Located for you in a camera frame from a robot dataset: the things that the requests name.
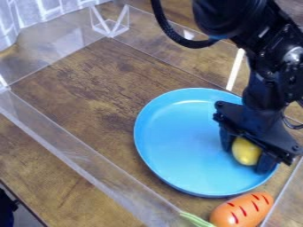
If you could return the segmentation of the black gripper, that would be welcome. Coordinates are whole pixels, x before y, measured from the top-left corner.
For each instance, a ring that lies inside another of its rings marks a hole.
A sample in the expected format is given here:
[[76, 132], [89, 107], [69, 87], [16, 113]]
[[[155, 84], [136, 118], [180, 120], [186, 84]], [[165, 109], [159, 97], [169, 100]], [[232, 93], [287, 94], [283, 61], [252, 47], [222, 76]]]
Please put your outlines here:
[[258, 174], [271, 172], [280, 162], [292, 164], [303, 154], [303, 146], [283, 126], [282, 111], [224, 101], [216, 101], [214, 107], [214, 120], [219, 123], [220, 142], [227, 153], [232, 151], [235, 138], [243, 137], [263, 150], [256, 162]]

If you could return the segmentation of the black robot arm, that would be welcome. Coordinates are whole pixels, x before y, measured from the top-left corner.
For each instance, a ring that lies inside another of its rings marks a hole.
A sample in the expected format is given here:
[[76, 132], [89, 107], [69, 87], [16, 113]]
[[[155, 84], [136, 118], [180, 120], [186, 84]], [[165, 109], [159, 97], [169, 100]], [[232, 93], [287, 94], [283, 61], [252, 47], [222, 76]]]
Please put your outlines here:
[[291, 164], [303, 154], [287, 129], [284, 110], [303, 106], [303, 30], [274, 0], [194, 0], [198, 27], [212, 39], [228, 39], [244, 49], [250, 79], [240, 105], [218, 101], [214, 120], [222, 146], [230, 151], [242, 137], [262, 149], [256, 172]]

